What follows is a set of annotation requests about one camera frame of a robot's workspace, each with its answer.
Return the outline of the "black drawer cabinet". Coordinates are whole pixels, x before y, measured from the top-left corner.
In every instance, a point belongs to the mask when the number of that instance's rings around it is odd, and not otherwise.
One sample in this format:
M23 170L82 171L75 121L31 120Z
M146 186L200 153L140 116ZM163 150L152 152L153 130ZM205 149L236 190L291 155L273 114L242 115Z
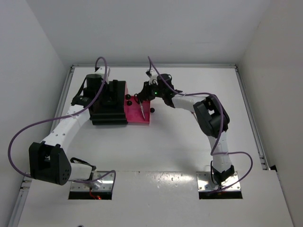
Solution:
M125 81L113 80L105 84L98 99L89 109L92 124L126 125L125 95Z

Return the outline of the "black handled scissors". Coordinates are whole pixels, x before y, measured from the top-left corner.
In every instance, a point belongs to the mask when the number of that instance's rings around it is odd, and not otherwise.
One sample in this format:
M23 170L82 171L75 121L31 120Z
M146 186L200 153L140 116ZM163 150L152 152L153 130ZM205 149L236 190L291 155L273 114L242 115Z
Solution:
M142 102L140 101L140 99L139 99L137 93L134 94L134 100L135 100L135 102L140 106L140 109L141 109L141 113L142 113L143 119L145 120L144 108L143 108Z

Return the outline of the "pink bottom drawer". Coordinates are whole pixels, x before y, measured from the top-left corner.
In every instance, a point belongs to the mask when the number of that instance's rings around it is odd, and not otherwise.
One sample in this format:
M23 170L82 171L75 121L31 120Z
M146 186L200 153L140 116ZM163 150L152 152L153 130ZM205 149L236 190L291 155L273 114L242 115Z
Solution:
M131 124L150 124L151 114L155 111L153 107L151 107L150 101L144 101L142 103L144 108L145 120L143 119L140 106L135 102L134 96L131 96L132 105L126 106L124 103L124 111L126 115L126 120Z

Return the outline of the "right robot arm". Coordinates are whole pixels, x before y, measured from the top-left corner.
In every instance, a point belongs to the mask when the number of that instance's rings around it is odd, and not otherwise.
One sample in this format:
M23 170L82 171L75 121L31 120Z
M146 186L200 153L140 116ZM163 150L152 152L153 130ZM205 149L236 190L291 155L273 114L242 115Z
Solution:
M200 97L184 95L175 90L170 74L156 75L147 72L149 81L144 82L143 89L136 94L138 103L162 98L167 106L184 109L194 113L202 132L208 137L213 157L211 171L213 182L219 186L234 174L234 166L230 160L227 146L227 130L230 118L218 102L215 95Z

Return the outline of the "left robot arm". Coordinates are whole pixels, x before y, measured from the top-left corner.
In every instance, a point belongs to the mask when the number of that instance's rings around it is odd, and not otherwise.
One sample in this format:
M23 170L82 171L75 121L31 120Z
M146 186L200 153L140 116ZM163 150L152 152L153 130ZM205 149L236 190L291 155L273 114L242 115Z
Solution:
M79 129L90 119L89 108L98 100L108 81L109 72L88 74L72 99L66 116L41 142L29 147L30 176L36 180L64 185L68 181L91 184L99 180L97 168L66 151Z

